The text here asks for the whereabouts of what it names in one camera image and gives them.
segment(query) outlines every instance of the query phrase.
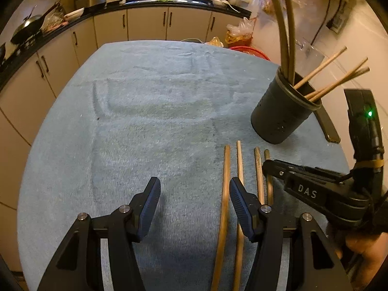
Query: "metal screw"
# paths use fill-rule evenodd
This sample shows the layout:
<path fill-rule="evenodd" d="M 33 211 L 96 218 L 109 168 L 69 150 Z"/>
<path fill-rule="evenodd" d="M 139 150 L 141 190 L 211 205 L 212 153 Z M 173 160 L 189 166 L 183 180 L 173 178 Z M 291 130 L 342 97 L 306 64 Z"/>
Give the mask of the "metal screw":
<path fill-rule="evenodd" d="M 129 207 L 129 205 L 127 204 L 123 204 L 120 208 L 119 208 L 119 211 L 121 213 L 127 213 L 128 211 L 130 211 L 131 207 Z"/>
<path fill-rule="evenodd" d="M 313 219 L 313 216 L 307 212 L 302 214 L 302 218 L 305 219 L 306 221 L 311 221 Z"/>
<path fill-rule="evenodd" d="M 264 213 L 270 213 L 272 211 L 272 208 L 271 208 L 271 206 L 269 206 L 267 204 L 263 204 L 260 207 L 260 210 L 263 211 Z"/>
<path fill-rule="evenodd" d="M 86 212 L 81 212 L 81 213 L 78 214 L 77 219 L 79 219 L 79 221 L 83 221 L 87 217 L 88 217 L 88 214 Z"/>

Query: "cable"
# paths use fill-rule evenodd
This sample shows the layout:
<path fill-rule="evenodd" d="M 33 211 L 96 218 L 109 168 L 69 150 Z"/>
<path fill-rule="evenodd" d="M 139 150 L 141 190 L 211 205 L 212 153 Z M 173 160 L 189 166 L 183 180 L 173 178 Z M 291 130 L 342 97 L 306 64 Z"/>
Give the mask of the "cable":
<path fill-rule="evenodd" d="M 315 42 L 315 39 L 317 38 L 319 32 L 321 31 L 322 26 L 323 26 L 323 25 L 325 24 L 325 22 L 326 22 L 327 15 L 328 15 L 328 13 L 329 13 L 330 2 L 331 2 L 331 0 L 329 0 L 329 2 L 327 3 L 327 9 L 326 9 L 325 18 L 323 19 L 323 22 L 322 22 L 321 26 L 319 26 L 318 31 L 317 31 L 317 33 L 315 34 L 315 36 L 314 36 L 313 40 L 311 41 L 310 45 L 313 45 L 313 43 Z"/>

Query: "white bowl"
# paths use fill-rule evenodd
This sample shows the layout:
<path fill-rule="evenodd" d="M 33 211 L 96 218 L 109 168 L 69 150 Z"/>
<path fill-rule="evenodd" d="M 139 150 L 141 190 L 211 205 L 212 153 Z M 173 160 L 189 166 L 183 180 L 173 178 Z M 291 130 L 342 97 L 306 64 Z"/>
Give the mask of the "white bowl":
<path fill-rule="evenodd" d="M 63 18 L 65 19 L 65 21 L 69 22 L 77 20 L 82 16 L 84 10 L 85 8 L 77 9 L 73 12 L 66 14 Z"/>
<path fill-rule="evenodd" d="M 221 7 L 225 7 L 226 4 L 224 4 L 222 1 L 220 0 L 213 0 L 213 5 L 214 6 L 221 6 Z"/>

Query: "black countertop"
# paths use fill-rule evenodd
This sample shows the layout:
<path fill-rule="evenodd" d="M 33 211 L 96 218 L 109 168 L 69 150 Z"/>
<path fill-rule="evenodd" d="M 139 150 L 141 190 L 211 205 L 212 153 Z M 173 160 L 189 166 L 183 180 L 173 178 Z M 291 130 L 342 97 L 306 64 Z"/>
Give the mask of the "black countertop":
<path fill-rule="evenodd" d="M 94 10 L 92 12 L 85 12 L 79 19 L 70 22 L 66 26 L 62 26 L 56 29 L 53 32 L 50 32 L 46 35 L 42 35 L 35 39 L 35 42 L 28 49 L 23 50 L 18 56 L 14 58 L 7 59 L 3 65 L 0 67 L 0 91 L 7 84 L 9 79 L 15 74 L 15 72 L 40 48 L 47 44 L 50 40 L 57 37 L 62 32 L 71 28 L 72 26 L 90 18 L 94 15 L 108 13 L 112 11 L 117 11 L 121 9 L 129 8 L 144 8 L 144 7 L 153 7 L 153 6 L 173 6 L 173 7 L 182 7 L 182 8 L 196 8 L 196 9 L 205 9 L 208 11 L 214 11 L 218 13 L 224 13 L 233 15 L 236 17 L 247 17 L 249 18 L 251 12 L 240 8 L 238 6 L 235 9 L 239 10 L 240 13 L 232 10 L 229 6 L 225 8 L 216 7 L 213 5 L 212 0 L 176 0 L 174 2 L 157 2 L 156 0 L 127 0 L 125 4 L 119 4 L 118 2 L 108 3 L 106 7 Z"/>

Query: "human hand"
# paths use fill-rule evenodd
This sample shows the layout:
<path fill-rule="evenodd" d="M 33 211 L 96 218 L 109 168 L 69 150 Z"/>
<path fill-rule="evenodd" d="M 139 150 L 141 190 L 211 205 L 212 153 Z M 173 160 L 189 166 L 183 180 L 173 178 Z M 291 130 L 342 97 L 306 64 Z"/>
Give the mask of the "human hand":
<path fill-rule="evenodd" d="M 388 254 L 388 234 L 349 233 L 346 245 L 364 259 L 352 281 L 353 289 L 361 291 L 372 281 Z"/>

